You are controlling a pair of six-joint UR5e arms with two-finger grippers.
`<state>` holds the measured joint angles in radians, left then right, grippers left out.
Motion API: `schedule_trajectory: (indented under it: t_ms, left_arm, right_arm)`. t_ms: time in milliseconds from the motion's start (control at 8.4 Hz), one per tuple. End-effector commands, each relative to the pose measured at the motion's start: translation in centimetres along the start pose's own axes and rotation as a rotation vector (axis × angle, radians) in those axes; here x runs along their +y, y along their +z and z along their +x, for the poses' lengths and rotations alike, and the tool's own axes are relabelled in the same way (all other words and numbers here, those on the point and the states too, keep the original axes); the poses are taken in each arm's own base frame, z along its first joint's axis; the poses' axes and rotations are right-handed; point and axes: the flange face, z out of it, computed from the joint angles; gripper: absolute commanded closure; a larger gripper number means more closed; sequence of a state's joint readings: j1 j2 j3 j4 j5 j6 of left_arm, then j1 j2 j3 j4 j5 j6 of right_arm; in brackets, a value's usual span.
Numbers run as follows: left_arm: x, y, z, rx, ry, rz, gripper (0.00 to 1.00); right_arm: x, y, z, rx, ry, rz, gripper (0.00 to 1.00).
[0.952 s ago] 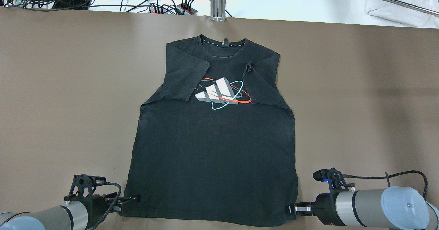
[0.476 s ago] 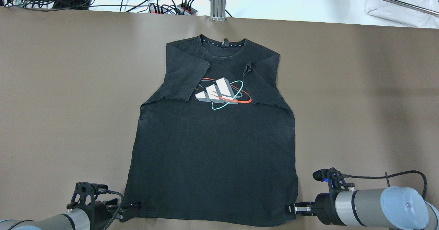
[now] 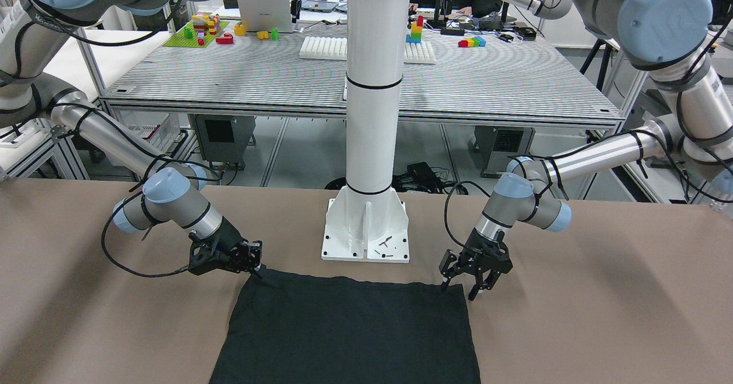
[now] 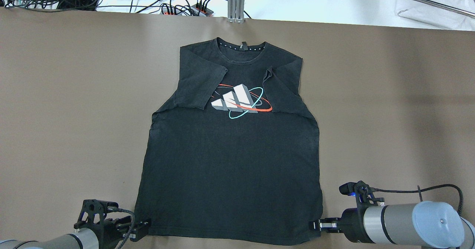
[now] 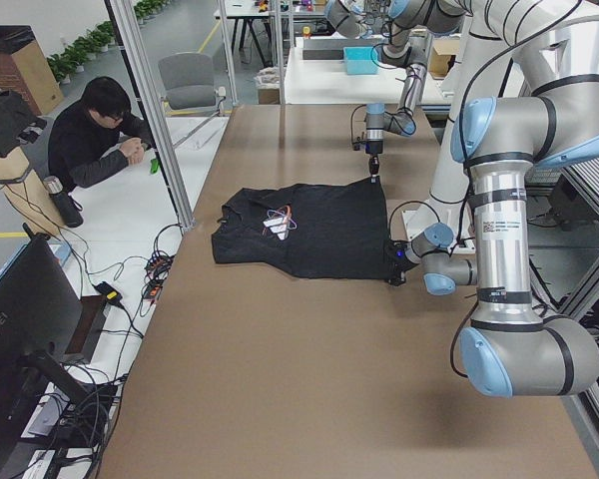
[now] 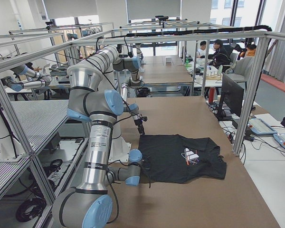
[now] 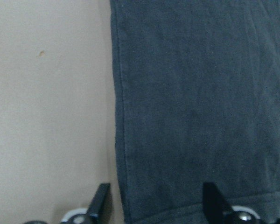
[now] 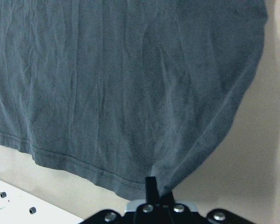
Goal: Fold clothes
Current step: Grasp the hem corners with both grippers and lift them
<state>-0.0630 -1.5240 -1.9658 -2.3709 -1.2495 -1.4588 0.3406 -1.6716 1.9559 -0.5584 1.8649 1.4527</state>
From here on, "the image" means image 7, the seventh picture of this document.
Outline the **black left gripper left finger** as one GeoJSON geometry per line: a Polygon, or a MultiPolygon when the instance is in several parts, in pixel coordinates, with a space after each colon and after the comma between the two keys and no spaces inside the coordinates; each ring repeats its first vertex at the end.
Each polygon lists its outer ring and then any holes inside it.
{"type": "Polygon", "coordinates": [[[110,191],[109,183],[101,183],[88,207],[87,215],[91,218],[101,218],[110,191]]]}

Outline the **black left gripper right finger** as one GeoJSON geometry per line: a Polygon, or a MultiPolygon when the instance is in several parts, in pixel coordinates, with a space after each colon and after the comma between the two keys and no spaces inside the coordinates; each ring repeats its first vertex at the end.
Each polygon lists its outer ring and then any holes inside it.
{"type": "Polygon", "coordinates": [[[209,224],[228,224],[232,207],[215,183],[203,184],[203,213],[209,224]]]}

